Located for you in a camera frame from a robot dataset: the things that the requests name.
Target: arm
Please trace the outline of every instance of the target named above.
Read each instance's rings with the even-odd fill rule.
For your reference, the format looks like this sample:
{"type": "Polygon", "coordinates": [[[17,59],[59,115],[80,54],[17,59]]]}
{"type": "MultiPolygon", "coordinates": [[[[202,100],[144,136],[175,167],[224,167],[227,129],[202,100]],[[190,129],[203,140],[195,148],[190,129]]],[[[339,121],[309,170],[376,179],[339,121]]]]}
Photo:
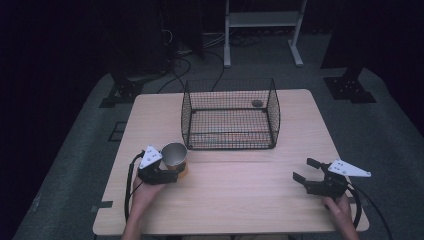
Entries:
{"type": "Polygon", "coordinates": [[[333,224],[342,235],[343,240],[359,240],[359,235],[353,226],[350,204],[346,194],[336,201],[330,197],[324,197],[323,203],[330,209],[333,224]]]}
{"type": "Polygon", "coordinates": [[[165,187],[165,184],[142,184],[141,179],[135,177],[133,186],[134,188],[139,187],[133,193],[130,215],[125,225],[124,233],[122,234],[122,240],[140,239],[143,215],[157,194],[165,187]]]}

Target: gray carpet floor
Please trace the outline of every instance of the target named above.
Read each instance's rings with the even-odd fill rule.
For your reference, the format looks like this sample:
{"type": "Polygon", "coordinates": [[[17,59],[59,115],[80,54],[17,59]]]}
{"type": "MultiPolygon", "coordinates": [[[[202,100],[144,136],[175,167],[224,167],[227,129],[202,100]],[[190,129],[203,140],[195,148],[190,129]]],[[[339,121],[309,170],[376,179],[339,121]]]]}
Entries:
{"type": "MultiPolygon", "coordinates": [[[[320,69],[330,35],[300,36],[302,68],[294,65],[287,39],[288,36],[263,37],[259,44],[233,47],[232,67],[225,69],[222,78],[273,78],[277,89],[310,90],[341,158],[373,173],[372,178],[352,178],[352,182],[379,207],[394,239],[422,239],[423,137],[390,96],[384,82],[366,69],[359,80],[377,103],[333,100],[323,77],[341,76],[345,69],[320,69]]],[[[222,46],[208,51],[223,54],[222,46]]],[[[183,82],[214,80],[220,76],[222,62],[214,54],[206,53],[203,59],[194,55],[185,59],[191,68],[181,77],[183,82]]],[[[177,74],[187,69],[187,62],[176,60],[177,74]]],[[[157,93],[174,77],[168,74],[147,83],[143,94],[157,93]]],[[[132,104],[116,104],[100,108],[112,87],[110,75],[99,79],[14,239],[119,239],[119,236],[95,236],[92,231],[119,148],[119,142],[109,138],[117,122],[127,121],[132,107],[132,104]]],[[[176,80],[161,93],[179,92],[181,88],[176,80]]],[[[366,202],[364,205],[370,228],[360,233],[361,239],[388,239],[376,211],[366,202]]],[[[293,233],[292,236],[298,240],[340,239],[336,233],[293,233]]]]}

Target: light wood tabletop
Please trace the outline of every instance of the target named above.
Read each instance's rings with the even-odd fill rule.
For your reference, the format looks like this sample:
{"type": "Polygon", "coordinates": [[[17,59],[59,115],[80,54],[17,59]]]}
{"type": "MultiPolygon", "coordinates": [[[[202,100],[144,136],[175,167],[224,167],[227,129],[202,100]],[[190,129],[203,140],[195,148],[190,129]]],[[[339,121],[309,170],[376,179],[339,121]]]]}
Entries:
{"type": "MultiPolygon", "coordinates": [[[[308,90],[278,90],[277,94],[281,124],[276,147],[189,151],[188,174],[168,184],[151,205],[143,221],[145,234],[335,231],[321,198],[306,194],[292,175],[323,180],[322,171],[306,165],[306,159],[330,163],[339,158],[337,150],[308,90]]],[[[126,178],[134,156],[148,145],[161,149],[170,142],[183,142],[182,100],[182,93],[140,95],[135,100],[102,199],[112,201],[112,207],[99,209],[95,234],[122,234],[126,178]]],[[[368,227],[363,213],[357,229],[368,227]]]]}

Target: white bracket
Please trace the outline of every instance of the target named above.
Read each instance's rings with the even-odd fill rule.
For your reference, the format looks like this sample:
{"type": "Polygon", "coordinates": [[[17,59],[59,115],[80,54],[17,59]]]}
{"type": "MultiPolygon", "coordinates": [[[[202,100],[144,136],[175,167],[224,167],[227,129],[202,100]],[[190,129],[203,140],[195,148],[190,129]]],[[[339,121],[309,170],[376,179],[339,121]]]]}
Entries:
{"type": "Polygon", "coordinates": [[[328,171],[349,177],[371,177],[371,172],[364,171],[340,159],[335,160],[328,171]]]}
{"type": "Polygon", "coordinates": [[[138,168],[143,169],[158,160],[162,159],[162,154],[159,153],[152,145],[147,146],[143,158],[141,159],[140,166],[138,168]]]}

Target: black mesh basket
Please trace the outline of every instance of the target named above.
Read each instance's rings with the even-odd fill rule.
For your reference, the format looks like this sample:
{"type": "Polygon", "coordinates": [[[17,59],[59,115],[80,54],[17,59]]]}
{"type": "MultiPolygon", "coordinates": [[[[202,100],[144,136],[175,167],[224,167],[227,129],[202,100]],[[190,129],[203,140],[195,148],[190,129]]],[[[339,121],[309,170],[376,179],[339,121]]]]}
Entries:
{"type": "Polygon", "coordinates": [[[272,79],[187,81],[181,131],[188,149],[271,149],[279,130],[272,79]]]}

